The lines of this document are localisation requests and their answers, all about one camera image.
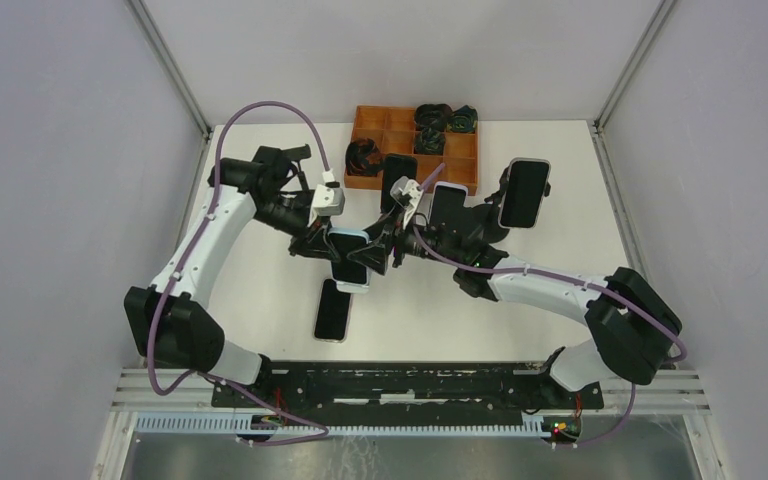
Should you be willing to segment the phone with pale case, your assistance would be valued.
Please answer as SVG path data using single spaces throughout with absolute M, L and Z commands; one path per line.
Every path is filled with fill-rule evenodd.
M 505 170 L 499 224 L 503 228 L 529 229 L 537 223 L 543 199 L 549 195 L 551 165 L 547 160 L 514 158 Z

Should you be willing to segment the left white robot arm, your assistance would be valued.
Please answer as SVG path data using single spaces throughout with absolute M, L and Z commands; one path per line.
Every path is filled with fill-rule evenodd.
M 300 163 L 310 155 L 307 145 L 261 146 L 250 161 L 222 158 L 215 164 L 200 219 L 151 284 L 130 288 L 124 298 L 137 350 L 149 363 L 233 381 L 250 407 L 272 399 L 274 381 L 264 374 L 268 358 L 227 339 L 208 304 L 233 244 L 252 220 L 290 235 L 294 255 L 337 259 L 325 238 L 331 216 L 344 205 L 333 171 L 325 169 L 315 188 L 283 190 L 302 178 Z

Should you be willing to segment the orange compartment tray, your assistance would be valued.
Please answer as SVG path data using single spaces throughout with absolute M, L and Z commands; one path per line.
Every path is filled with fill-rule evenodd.
M 475 195 L 479 180 L 479 116 L 463 105 L 422 104 L 418 107 L 359 105 L 344 155 L 348 188 L 378 190 L 383 159 L 402 154 L 417 159 L 417 178 L 425 179 L 440 164 L 440 181 L 464 185 Z

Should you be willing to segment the black phone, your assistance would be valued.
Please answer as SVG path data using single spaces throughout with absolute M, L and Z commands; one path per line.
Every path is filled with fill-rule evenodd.
M 402 178 L 415 179 L 418 170 L 417 159 L 402 154 L 388 154 L 383 159 L 382 185 L 380 189 L 380 213 L 389 213 L 396 201 L 391 195 L 393 186 Z

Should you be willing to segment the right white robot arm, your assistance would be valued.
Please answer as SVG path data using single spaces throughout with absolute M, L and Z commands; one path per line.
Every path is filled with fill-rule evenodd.
M 631 268 L 574 275 L 530 264 L 477 235 L 419 226 L 403 216 L 385 215 L 366 232 L 369 242 L 346 256 L 379 274 L 407 256 L 438 261 L 454 267 L 454 280 L 473 298 L 529 305 L 584 325 L 589 339 L 556 350 L 537 382 L 540 400 L 551 408 L 611 377 L 648 385 L 662 366 L 688 354 L 679 337 L 681 321 Z

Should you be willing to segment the phone with blue case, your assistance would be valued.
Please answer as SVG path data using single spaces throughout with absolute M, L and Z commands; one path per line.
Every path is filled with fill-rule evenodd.
M 331 278 L 337 290 L 347 294 L 367 293 L 370 287 L 369 269 L 350 260 L 348 255 L 369 243 L 368 234 L 363 230 L 334 228 L 327 238 L 339 254 L 339 260 L 331 263 Z

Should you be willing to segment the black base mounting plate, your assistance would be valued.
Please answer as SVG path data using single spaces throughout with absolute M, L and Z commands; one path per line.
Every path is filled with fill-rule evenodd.
M 274 361 L 251 390 L 327 426 L 515 426 L 604 406 L 598 384 L 568 392 L 534 362 Z

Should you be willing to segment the black phone stand right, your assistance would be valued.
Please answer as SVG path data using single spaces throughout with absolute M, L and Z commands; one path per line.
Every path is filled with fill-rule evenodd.
M 503 200 L 509 185 L 509 168 L 506 167 L 499 178 L 499 188 L 484 198 L 484 202 L 469 208 L 474 226 L 466 236 L 468 244 L 485 242 L 496 244 L 504 240 L 510 230 L 500 224 Z

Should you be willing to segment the phone with white case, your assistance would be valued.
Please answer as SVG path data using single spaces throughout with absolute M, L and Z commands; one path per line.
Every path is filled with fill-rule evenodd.
M 437 182 L 433 189 L 428 224 L 439 229 L 457 231 L 465 218 L 464 202 L 468 193 L 464 185 Z

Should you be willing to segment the phone with clear case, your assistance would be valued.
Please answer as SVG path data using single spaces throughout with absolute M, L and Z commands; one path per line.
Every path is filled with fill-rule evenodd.
M 320 341 L 342 342 L 348 330 L 352 295 L 337 288 L 333 279 L 322 283 L 313 336 Z

